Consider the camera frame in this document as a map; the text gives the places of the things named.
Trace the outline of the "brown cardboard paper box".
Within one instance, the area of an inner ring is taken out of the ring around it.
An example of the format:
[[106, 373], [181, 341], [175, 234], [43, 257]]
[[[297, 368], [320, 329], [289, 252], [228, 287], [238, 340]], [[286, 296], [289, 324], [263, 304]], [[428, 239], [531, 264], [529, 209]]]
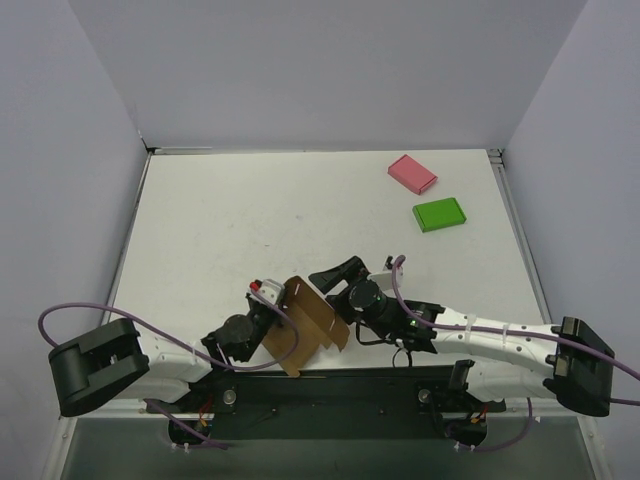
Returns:
[[291, 277], [283, 285], [286, 291], [279, 306], [297, 327], [299, 339], [293, 352], [278, 364], [289, 377], [297, 378], [320, 346], [325, 349], [335, 346], [342, 352], [350, 330], [301, 277]]

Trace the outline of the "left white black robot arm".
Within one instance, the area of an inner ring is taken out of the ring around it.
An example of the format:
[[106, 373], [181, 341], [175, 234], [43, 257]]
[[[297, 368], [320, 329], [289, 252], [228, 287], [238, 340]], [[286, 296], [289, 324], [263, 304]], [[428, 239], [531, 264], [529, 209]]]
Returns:
[[[248, 362], [269, 330], [293, 324], [278, 295], [249, 294], [247, 300], [246, 315], [231, 317], [218, 330], [191, 342], [112, 306], [70, 302], [45, 309], [37, 326], [51, 347], [48, 362], [61, 415], [85, 415], [116, 398], [196, 410], [205, 398], [202, 380], [213, 373], [251, 371]], [[68, 309], [99, 310], [115, 318], [59, 343], [47, 332], [45, 320]]]

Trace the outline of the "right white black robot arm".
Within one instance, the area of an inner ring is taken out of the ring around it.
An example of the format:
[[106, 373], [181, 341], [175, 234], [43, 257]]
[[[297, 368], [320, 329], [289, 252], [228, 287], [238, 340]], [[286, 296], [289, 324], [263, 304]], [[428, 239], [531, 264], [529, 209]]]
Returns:
[[376, 345], [493, 361], [462, 364], [451, 381], [452, 389], [480, 402], [553, 398], [578, 414], [609, 415], [615, 354], [586, 322], [566, 317], [559, 325], [514, 324], [405, 300], [403, 262], [389, 257], [382, 272], [372, 273], [354, 256], [309, 280], [339, 317], [371, 330]]

